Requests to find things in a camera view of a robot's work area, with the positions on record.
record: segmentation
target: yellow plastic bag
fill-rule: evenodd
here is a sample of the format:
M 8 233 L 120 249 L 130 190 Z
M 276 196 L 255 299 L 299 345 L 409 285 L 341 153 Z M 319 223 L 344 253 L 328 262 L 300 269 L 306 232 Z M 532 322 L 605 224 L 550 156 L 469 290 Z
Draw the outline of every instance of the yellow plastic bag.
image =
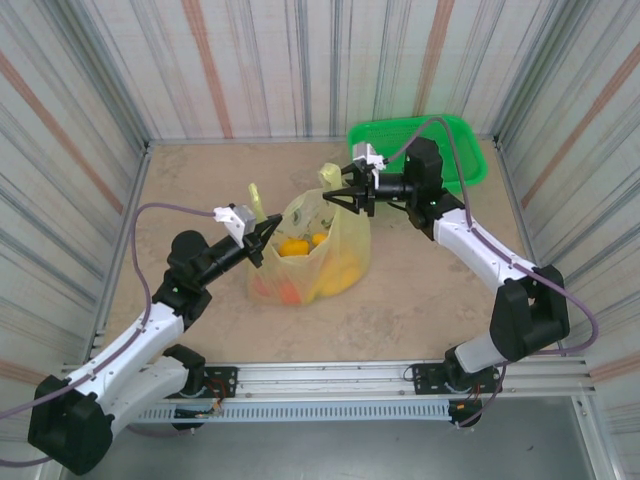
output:
M 263 251 L 262 267 L 251 266 L 249 297 L 260 303 L 304 305 L 336 295 L 356 283 L 369 268 L 371 231 L 366 214 L 356 215 L 322 198 L 322 193 L 342 187 L 340 167 L 326 163 L 320 170 L 324 188 L 309 190 L 293 200 L 282 222 Z M 266 217 L 254 184 L 249 186 L 258 222 Z M 312 237 L 326 234 L 313 246 Z M 281 257 L 278 250 L 287 240 L 309 242 L 308 255 Z

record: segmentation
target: green basket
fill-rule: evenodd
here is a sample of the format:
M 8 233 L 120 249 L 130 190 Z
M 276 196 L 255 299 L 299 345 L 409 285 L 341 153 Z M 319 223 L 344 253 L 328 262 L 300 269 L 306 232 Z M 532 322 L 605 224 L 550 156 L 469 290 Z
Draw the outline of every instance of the green basket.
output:
M 353 145 L 356 143 L 367 142 L 373 145 L 378 154 L 389 157 L 409 140 L 409 137 L 415 133 L 425 120 L 433 116 L 399 118 L 356 125 L 349 130 L 347 135 L 349 151 L 353 152 Z M 482 150 L 480 150 L 480 145 L 478 145 L 471 127 L 460 117 L 454 115 L 441 115 L 441 117 L 446 120 L 453 132 L 453 138 L 460 155 L 465 184 L 475 185 L 480 183 L 487 176 L 487 162 L 484 160 Z M 453 160 L 453 151 L 443 126 L 439 123 L 432 123 L 420 136 L 434 140 L 438 144 L 443 160 L 442 177 L 444 179 L 444 187 L 452 192 L 460 192 L 460 181 Z M 385 172 L 402 172 L 404 159 L 404 155 L 398 157 L 387 165 Z

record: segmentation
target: enclosure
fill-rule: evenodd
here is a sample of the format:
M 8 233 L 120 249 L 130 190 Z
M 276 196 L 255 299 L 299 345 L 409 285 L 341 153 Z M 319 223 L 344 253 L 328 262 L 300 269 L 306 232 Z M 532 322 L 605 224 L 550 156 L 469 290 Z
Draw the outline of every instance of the enclosure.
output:
M 255 182 L 267 213 L 281 212 L 319 186 L 325 162 L 348 164 L 349 130 L 376 120 L 464 119 L 489 170 L 470 188 L 474 216 L 554 264 L 600 325 L 575 360 L 588 391 L 543 383 L 516 398 L 513 383 L 459 445 L 437 422 L 217 425 L 165 443 L 125 432 L 89 478 L 425 478 L 422 438 L 438 478 L 473 471 L 446 465 L 447 442 L 484 478 L 513 478 L 518 465 L 530 475 L 520 478 L 640 478 L 640 2 L 8 0 L 0 19 L 1 410 L 143 310 L 127 243 L 139 205 L 248 204 Z M 187 229 L 225 234 L 207 218 L 141 217 L 152 290 Z M 493 297 L 460 260 L 386 206 L 371 236 L 363 279 L 306 307 L 251 302 L 247 269 L 235 268 L 180 343 L 214 364 L 365 365 L 438 359 L 487 329 Z M 572 304 L 569 318 L 564 345 L 578 345 L 591 326 Z M 42 456 L 26 442 L 29 419 L 0 422 L 0 458 Z M 487 442 L 520 453 L 496 467 L 479 453 Z M 72 477 L 55 462 L 0 476 Z

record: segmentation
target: translucent plastic bag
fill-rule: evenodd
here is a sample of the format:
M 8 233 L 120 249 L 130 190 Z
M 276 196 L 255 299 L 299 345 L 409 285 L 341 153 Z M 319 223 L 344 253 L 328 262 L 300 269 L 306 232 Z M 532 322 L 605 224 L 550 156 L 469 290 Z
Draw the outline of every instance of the translucent plastic bag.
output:
M 293 200 L 282 214 L 282 222 L 263 251 L 259 269 L 251 266 L 249 297 L 260 303 L 304 305 L 337 295 L 356 283 L 369 268 L 371 232 L 366 214 L 356 215 L 322 198 L 326 190 L 342 188 L 340 167 L 327 163 L 320 170 L 324 188 L 309 190 Z M 258 222 L 264 220 L 260 196 L 249 186 L 252 208 Z M 290 239 L 312 245 L 314 234 L 326 240 L 308 255 L 285 256 L 278 253 Z

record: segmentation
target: yellow fruit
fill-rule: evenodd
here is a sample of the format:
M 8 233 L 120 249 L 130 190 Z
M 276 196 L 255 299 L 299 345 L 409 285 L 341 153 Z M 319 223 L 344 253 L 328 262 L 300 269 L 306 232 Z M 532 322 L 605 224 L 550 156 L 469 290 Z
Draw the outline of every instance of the yellow fruit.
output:
M 306 240 L 298 240 L 297 238 L 290 238 L 280 245 L 278 253 L 281 257 L 309 255 L 309 242 Z
M 329 235 L 327 235 L 326 233 L 316 233 L 311 237 L 311 243 L 313 243 L 314 247 L 317 247 L 322 242 L 324 242 L 328 236 Z
M 361 273 L 358 267 L 348 267 L 341 271 L 339 275 L 329 279 L 320 290 L 320 295 L 323 297 L 337 295 L 356 283 L 360 276 Z

